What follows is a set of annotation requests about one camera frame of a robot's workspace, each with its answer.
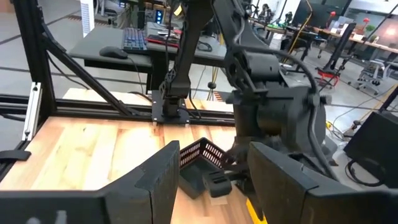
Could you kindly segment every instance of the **keyboard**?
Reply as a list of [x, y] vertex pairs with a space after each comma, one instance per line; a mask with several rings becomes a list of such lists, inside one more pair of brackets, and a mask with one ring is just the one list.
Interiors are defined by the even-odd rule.
[[128, 54], [146, 54], [147, 42], [144, 30], [128, 27], [123, 30], [122, 49]]

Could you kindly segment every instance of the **black mesh basket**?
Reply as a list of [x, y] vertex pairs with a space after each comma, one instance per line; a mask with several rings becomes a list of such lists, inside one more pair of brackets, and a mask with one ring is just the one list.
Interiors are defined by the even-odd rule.
[[205, 190], [202, 175], [221, 170], [220, 158], [225, 154], [207, 138], [201, 138], [180, 151], [180, 188], [191, 198]]

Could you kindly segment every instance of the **gray floor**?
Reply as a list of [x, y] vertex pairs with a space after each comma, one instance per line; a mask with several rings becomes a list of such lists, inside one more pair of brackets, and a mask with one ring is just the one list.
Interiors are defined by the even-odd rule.
[[[44, 9], [45, 21], [48, 23], [50, 21], [57, 20], [67, 14], [76, 12], [80, 8], [80, 3], [78, 1], [62, 1], [62, 0], [40, 0], [40, 5]], [[79, 40], [83, 38], [81, 24], [78, 21], [70, 21], [68, 19], [62, 19], [51, 25], [49, 29], [54, 35], [55, 39], [59, 41], [67, 50], [71, 49]], [[15, 37], [19, 35], [19, 29], [17, 26], [15, 15], [13, 14], [0, 14], [0, 75], [2, 80], [0, 82], [0, 93], [17, 94], [17, 95], [27, 95], [29, 93], [30, 87], [30, 74], [28, 71], [28, 65], [26, 62], [26, 57], [24, 53], [23, 44], [21, 38]], [[310, 70], [315, 72], [315, 67], [322, 67], [326, 64], [329, 59], [330, 54], [324, 52], [321, 59], [317, 59], [317, 49], [313, 49], [310, 55], [305, 59]], [[58, 60], [55, 59], [58, 66], [67, 74], [73, 74], [69, 69], [62, 65]], [[53, 68], [52, 72], [58, 73], [58, 71]], [[203, 77], [201, 82], [199, 82], [203, 69]], [[343, 72], [342, 80], [347, 82], [349, 79], [356, 79], [361, 67], [348, 63], [346, 70]], [[86, 70], [90, 72], [94, 77], [97, 78], [112, 78], [117, 80], [125, 81], [139, 81], [137, 73], [133, 72], [120, 72], [114, 70], [106, 70], [99, 68], [89, 68]], [[141, 79], [145, 80], [145, 75], [141, 74]], [[207, 83], [211, 80], [211, 67], [204, 67], [202, 65], [192, 65], [190, 70], [190, 78], [192, 81], [192, 87], [205, 90], [207, 88]], [[303, 77], [302, 74], [291, 74], [287, 76], [289, 83], [293, 85], [306, 85], [308, 81]], [[139, 85], [123, 82], [109, 82], [100, 80], [100, 82], [110, 91], [140, 91]], [[66, 91], [71, 88], [77, 88], [78, 85], [71, 83], [61, 76], [53, 76], [53, 83], [55, 87], [55, 94], [57, 97], [61, 98]], [[219, 72], [217, 79], [217, 89], [218, 91], [231, 91], [226, 77]], [[382, 84], [382, 91], [387, 91], [392, 85], [397, 82], [394, 80], [388, 80]], [[333, 96], [333, 103], [340, 105], [351, 105], [357, 106], [363, 101], [369, 100], [373, 97], [371, 93], [364, 93], [354, 89], [353, 87], [341, 82], [333, 90], [326, 90], [324, 94], [331, 94]], [[207, 93], [204, 91], [198, 91], [195, 98], [206, 99]], [[378, 104], [382, 96], [377, 99], [373, 99], [363, 104], [362, 106], [373, 107]], [[331, 107], [326, 108], [327, 119], [333, 121], [337, 116], [350, 110], [344, 107]], [[366, 110], [353, 110], [350, 113], [342, 116], [337, 120], [336, 127], [339, 129], [348, 128], [353, 120], [359, 119], [365, 114]], [[13, 149], [14, 146], [20, 141], [22, 136], [23, 124], [0, 118], [0, 141], [2, 142], [2, 148], [0, 150]]]

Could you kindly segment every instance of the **computer mouse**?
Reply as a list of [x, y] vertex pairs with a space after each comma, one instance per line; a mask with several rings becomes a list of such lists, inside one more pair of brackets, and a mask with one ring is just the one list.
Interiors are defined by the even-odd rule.
[[118, 59], [127, 59], [128, 56], [127, 53], [117, 47], [104, 47], [99, 51], [99, 55]]

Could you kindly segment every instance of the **black desk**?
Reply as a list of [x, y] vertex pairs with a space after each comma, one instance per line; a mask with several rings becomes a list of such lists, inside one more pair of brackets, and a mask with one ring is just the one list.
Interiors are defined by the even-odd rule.
[[[148, 22], [147, 35], [157, 34], [160, 29], [159, 25]], [[113, 29], [109, 27], [94, 28], [82, 41], [69, 51], [69, 55], [74, 58], [85, 60], [88, 67], [108, 68], [114, 70], [124, 70], [136, 72], [134, 64], [130, 60], [121, 60], [116, 58], [102, 57], [99, 55], [100, 50], [106, 46], [121, 47], [123, 30]], [[213, 48], [212, 52], [204, 52], [197, 50], [193, 63], [200, 65], [209, 65], [222, 67], [226, 53], [226, 48], [211, 37], [200, 37], [202, 42], [206, 42]], [[129, 58], [136, 63], [138, 72], [147, 73], [147, 90], [156, 90], [164, 81], [166, 68], [165, 46], [161, 44], [148, 43], [147, 48], [149, 55], [129, 54]], [[169, 51], [169, 59], [174, 60], [177, 54], [177, 48], [167, 47]]]

